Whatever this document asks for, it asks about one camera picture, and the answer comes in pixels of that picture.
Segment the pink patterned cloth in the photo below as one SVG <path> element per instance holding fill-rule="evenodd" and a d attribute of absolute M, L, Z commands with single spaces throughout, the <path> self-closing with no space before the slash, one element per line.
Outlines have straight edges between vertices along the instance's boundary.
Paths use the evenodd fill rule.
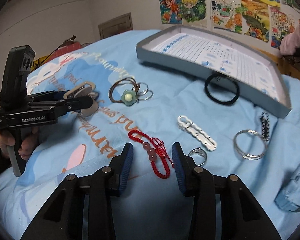
<path fill-rule="evenodd" d="M 285 36 L 280 44 L 281 55 L 293 55 L 300 48 L 300 24 L 293 33 Z"/>

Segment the light blue kids smartwatch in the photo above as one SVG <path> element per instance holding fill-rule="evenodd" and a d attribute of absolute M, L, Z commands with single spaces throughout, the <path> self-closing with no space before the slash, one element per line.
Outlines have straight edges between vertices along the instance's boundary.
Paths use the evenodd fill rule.
<path fill-rule="evenodd" d="M 289 182 L 280 189 L 275 203 L 281 210 L 300 212 L 300 164 L 293 172 Z"/>

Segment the children's drawings on wall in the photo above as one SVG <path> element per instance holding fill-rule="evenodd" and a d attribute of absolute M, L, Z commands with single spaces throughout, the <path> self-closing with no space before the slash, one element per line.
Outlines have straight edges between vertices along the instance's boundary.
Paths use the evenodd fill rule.
<path fill-rule="evenodd" d="M 280 48 L 300 25 L 295 0 L 159 0 L 163 24 L 230 31 Z"/>

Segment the white metal hair clip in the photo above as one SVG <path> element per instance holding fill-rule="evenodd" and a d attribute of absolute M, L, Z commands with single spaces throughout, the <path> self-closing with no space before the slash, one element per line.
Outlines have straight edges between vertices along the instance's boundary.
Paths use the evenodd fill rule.
<path fill-rule="evenodd" d="M 217 142 L 213 140 L 202 128 L 185 115 L 177 117 L 178 127 L 197 139 L 208 151 L 217 148 Z"/>

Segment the red checkered box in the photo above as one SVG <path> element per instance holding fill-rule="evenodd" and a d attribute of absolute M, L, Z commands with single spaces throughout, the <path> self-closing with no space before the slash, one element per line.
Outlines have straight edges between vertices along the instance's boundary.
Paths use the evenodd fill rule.
<path fill-rule="evenodd" d="M 60 57 L 66 53 L 69 53 L 69 52 L 72 52 L 72 51 L 75 51 L 75 50 L 78 50 L 81 48 L 82 48 L 82 46 L 79 42 L 75 42 L 75 41 L 66 42 L 61 47 L 57 48 L 53 53 L 34 60 L 30 70 L 34 71 L 37 68 L 39 68 L 40 66 L 42 66 L 43 64 L 45 64 L 57 57 Z"/>

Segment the grey shallow tray box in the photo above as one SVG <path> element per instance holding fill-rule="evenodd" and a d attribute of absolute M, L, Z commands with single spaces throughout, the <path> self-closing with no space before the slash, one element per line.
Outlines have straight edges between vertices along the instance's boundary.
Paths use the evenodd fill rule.
<path fill-rule="evenodd" d="M 211 31 L 175 25 L 136 45 L 141 62 L 160 65 L 238 92 L 278 118 L 292 110 L 288 89 L 269 57 Z"/>

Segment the brown wall cabinet door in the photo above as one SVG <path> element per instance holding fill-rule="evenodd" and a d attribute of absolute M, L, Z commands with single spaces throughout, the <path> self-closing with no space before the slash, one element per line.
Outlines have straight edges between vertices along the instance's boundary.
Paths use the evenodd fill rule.
<path fill-rule="evenodd" d="M 133 30 L 133 21 L 130 12 L 98 25 L 101 40 L 131 30 Z"/>

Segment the wooden bed frame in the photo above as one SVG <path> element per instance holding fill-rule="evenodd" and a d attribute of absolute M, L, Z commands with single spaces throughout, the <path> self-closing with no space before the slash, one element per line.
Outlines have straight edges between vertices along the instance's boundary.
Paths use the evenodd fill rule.
<path fill-rule="evenodd" d="M 300 80 L 300 48 L 293 55 L 276 56 L 267 51 L 258 50 L 271 58 L 277 65 L 280 73 Z"/>

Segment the light blue cartoon bedsheet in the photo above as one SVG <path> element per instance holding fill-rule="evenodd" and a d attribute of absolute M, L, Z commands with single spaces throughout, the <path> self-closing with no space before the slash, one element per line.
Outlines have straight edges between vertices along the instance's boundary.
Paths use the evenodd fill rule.
<path fill-rule="evenodd" d="M 286 212 L 274 200 L 300 164 L 300 81 L 283 80 L 292 111 L 284 118 L 270 116 L 270 142 L 260 160 L 246 160 L 234 150 L 233 138 L 241 130 L 259 130 L 262 109 L 240 98 L 226 107 L 211 101 L 204 82 L 177 72 L 142 65 L 136 44 L 152 31 L 130 31 L 86 48 L 65 54 L 29 75 L 30 93 L 70 90 L 84 81 L 99 92 L 97 112 L 87 118 L 71 112 L 54 125 L 39 131 L 40 144 L 21 177 L 11 169 L 0 175 L 0 225 L 20 239 L 30 221 L 65 176 L 86 176 L 109 164 L 129 141 L 128 132 L 138 129 L 162 140 L 166 150 L 179 142 L 185 153 L 200 143 L 178 128 L 185 115 L 217 142 L 208 153 L 205 168 L 219 176 L 236 174 L 262 205 L 282 239 L 300 224 L 300 213 Z M 111 86 L 132 77 L 140 84 L 132 106 L 112 103 Z"/>

